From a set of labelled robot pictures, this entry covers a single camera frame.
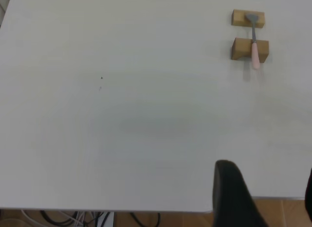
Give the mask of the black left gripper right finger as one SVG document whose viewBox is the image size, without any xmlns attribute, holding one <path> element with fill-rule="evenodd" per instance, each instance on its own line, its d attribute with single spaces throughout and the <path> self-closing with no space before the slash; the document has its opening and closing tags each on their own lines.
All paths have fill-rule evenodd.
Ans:
<svg viewBox="0 0 312 227">
<path fill-rule="evenodd" d="M 309 175 L 306 192 L 305 192 L 305 208 L 312 208 L 312 170 Z"/>
</svg>

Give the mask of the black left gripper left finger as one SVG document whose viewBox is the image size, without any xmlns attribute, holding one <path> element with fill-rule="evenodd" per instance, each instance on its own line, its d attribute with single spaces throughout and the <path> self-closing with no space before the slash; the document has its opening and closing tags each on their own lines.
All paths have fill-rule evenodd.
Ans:
<svg viewBox="0 0 312 227">
<path fill-rule="evenodd" d="M 218 160 L 214 167 L 214 227 L 267 227 L 237 165 Z"/>
</svg>

